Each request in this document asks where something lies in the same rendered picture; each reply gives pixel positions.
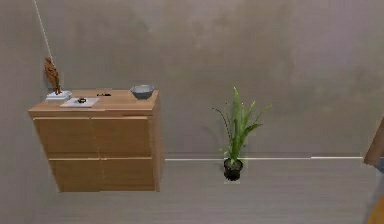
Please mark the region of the green house plant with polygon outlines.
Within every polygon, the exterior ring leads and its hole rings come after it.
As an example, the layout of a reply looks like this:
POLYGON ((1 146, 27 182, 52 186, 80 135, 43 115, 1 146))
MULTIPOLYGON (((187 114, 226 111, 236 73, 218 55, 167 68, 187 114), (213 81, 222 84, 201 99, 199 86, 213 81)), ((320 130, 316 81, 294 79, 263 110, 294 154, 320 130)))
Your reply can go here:
POLYGON ((241 101, 238 89, 234 87, 233 100, 229 105, 230 111, 227 111, 226 108, 223 110, 213 108, 215 112, 219 113, 224 122, 228 145, 226 149, 221 148, 221 151, 229 160, 231 166, 234 166, 239 161, 239 155, 248 136, 262 126, 260 119, 263 114, 272 108, 271 105, 268 105, 257 114, 254 114, 256 111, 255 104, 256 102, 253 101, 249 106, 246 106, 241 101))

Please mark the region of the grey bowl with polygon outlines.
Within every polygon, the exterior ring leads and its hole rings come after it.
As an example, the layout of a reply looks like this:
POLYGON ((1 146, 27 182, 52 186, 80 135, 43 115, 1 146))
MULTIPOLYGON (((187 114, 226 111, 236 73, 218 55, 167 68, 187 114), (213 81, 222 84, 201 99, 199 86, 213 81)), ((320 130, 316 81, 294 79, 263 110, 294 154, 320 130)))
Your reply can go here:
POLYGON ((153 85, 136 85, 130 88, 130 92, 133 96, 138 100, 146 100, 149 99, 155 88, 153 85))

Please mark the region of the black plant pot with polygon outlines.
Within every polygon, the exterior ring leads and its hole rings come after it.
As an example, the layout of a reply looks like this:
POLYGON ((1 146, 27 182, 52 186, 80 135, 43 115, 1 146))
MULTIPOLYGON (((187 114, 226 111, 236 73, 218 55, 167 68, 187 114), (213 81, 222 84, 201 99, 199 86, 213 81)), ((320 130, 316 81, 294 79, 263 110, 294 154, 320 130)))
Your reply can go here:
POLYGON ((240 179, 243 162, 241 160, 232 160, 227 158, 224 160, 224 176, 229 181, 237 181, 240 179))

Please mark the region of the wooden chest of drawers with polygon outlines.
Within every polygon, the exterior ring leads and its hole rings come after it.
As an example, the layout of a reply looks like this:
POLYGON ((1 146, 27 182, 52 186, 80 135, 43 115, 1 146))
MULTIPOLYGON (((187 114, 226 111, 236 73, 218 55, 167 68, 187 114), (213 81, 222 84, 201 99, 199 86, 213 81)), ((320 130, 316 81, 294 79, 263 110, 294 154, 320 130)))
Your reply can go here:
POLYGON ((28 110, 61 192, 158 191, 163 170, 160 94, 74 90, 91 108, 45 100, 28 110), (96 94, 109 93, 109 97, 96 94))

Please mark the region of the white flat book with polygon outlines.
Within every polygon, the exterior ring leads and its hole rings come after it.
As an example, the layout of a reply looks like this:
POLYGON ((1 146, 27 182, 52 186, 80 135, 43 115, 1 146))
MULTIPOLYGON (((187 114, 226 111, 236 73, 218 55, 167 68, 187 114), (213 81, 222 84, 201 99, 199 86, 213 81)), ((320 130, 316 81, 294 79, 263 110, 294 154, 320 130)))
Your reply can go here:
POLYGON ((99 101, 99 98, 86 98, 85 103, 78 103, 79 98, 71 98, 61 104, 62 108, 91 108, 99 101))

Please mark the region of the brown figure statue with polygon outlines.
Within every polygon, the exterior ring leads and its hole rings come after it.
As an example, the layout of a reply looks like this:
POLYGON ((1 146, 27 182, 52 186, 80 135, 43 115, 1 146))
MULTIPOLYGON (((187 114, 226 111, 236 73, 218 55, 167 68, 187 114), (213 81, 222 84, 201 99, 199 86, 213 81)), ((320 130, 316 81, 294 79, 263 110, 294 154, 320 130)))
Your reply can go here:
POLYGON ((48 98, 68 98, 71 95, 70 91, 63 91, 60 86, 59 73, 50 57, 45 58, 45 75, 52 85, 53 92, 48 95, 48 98))

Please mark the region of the wooden bed frame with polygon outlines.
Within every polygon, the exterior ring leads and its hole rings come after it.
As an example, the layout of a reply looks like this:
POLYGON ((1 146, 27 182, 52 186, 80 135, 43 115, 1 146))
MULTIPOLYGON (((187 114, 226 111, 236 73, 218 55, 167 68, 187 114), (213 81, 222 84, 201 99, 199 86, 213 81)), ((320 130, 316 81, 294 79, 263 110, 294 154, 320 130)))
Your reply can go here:
POLYGON ((372 143, 364 157, 363 162, 367 165, 375 165, 384 156, 384 117, 375 133, 372 143))

